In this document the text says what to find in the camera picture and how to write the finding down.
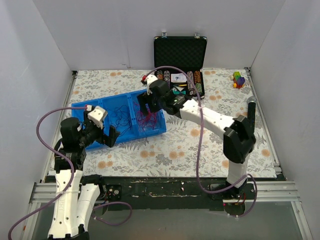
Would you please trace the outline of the black poker chip case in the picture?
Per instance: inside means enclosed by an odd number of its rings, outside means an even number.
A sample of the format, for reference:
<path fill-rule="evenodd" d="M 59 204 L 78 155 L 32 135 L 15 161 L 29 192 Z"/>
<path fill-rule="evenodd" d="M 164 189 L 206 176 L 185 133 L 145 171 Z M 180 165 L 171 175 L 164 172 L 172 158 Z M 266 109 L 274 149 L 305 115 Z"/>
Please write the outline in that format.
<path fill-rule="evenodd" d="M 156 36 L 153 41 L 154 66 L 173 66 L 185 73 L 192 72 L 194 84 L 189 84 L 184 91 L 196 97 L 195 89 L 200 98 L 205 97 L 205 87 L 201 69 L 204 64 L 207 48 L 205 36 Z"/>

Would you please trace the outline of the colourful toy block train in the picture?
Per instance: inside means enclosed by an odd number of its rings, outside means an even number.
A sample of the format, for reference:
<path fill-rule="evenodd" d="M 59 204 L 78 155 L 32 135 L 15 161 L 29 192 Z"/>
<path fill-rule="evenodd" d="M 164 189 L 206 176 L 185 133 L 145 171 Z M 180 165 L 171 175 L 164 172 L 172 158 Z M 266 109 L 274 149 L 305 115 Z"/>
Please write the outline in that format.
<path fill-rule="evenodd" d="M 238 72 L 235 71 L 229 79 L 233 81 L 233 88 L 235 89 L 241 89 L 245 85 L 245 78 Z"/>

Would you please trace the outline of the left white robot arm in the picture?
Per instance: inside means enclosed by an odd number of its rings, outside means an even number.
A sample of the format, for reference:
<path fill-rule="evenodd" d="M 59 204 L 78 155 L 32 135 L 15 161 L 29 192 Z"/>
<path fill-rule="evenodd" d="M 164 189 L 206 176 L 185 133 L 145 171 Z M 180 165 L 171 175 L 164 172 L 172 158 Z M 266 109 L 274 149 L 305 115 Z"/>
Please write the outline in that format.
<path fill-rule="evenodd" d="M 97 174 L 82 179 L 86 148 L 97 142 L 113 147 L 120 132 L 110 126 L 104 133 L 104 118 L 76 117 L 64 119 L 60 124 L 61 139 L 54 147 L 56 195 L 48 239 L 87 240 L 88 224 L 95 200 L 106 196 L 106 187 Z"/>

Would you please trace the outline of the playing card deck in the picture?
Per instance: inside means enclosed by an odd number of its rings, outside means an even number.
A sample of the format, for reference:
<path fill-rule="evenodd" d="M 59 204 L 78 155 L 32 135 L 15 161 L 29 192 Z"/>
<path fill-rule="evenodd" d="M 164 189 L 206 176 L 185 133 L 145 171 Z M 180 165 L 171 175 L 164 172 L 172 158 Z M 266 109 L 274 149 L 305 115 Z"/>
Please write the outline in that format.
<path fill-rule="evenodd" d="M 187 77 L 183 73 L 173 73 L 170 75 L 171 83 L 185 83 L 187 82 Z"/>

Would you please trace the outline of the black handheld microphone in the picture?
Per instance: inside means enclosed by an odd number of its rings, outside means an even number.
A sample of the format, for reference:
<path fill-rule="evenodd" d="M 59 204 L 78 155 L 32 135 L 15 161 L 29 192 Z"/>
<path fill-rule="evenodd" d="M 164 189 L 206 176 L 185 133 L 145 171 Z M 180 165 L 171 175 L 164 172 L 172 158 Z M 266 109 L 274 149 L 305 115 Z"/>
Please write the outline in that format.
<path fill-rule="evenodd" d="M 251 96 L 247 99 L 247 119 L 253 132 L 255 131 L 256 103 L 257 100 L 254 96 Z"/>

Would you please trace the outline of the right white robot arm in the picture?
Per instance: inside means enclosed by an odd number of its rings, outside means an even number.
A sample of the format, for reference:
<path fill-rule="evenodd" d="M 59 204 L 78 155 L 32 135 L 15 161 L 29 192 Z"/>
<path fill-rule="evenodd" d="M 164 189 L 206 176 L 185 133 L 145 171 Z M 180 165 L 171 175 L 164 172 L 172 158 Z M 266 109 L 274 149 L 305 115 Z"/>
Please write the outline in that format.
<path fill-rule="evenodd" d="M 243 115 L 233 118 L 207 107 L 200 107 L 192 97 L 174 94 L 168 85 L 155 75 L 146 76 L 141 82 L 146 86 L 146 92 L 138 95 L 137 100 L 140 111 L 145 116 L 164 110 L 169 115 L 196 123 L 222 139 L 223 154 L 228 159 L 227 179 L 225 186 L 209 190 L 208 194 L 226 191 L 232 199 L 243 195 L 248 177 L 248 160 L 256 143 L 250 121 Z"/>

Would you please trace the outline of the blue plastic divided bin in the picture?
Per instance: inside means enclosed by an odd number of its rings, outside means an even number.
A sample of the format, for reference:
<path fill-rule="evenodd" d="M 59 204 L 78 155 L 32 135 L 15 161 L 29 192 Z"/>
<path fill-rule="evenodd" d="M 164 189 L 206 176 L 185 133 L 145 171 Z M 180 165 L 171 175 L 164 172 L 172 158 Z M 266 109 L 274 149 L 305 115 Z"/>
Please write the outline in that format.
<path fill-rule="evenodd" d="M 107 111 L 104 119 L 104 133 L 109 134 L 110 125 L 120 132 L 117 144 L 141 138 L 153 137 L 167 131 L 165 115 L 162 110 L 144 116 L 140 112 L 137 96 L 146 90 L 132 91 L 119 95 L 96 98 L 73 103 L 72 107 L 85 105 L 99 106 Z"/>

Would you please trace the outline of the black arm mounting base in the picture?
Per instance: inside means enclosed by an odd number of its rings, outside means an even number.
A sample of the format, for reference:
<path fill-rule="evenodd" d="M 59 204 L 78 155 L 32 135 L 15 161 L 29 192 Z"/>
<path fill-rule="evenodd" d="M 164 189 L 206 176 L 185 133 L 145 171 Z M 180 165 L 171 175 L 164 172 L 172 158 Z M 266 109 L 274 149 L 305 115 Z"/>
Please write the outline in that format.
<path fill-rule="evenodd" d="M 195 210 L 208 209 L 223 211 L 226 204 L 235 204 L 241 209 L 253 200 L 254 186 L 247 183 L 240 193 L 224 191 L 209 194 L 203 190 L 222 189 L 224 178 L 202 178 L 198 183 L 195 177 L 115 177 L 100 178 L 102 193 L 96 205 L 108 202 L 125 202 L 134 210 Z"/>

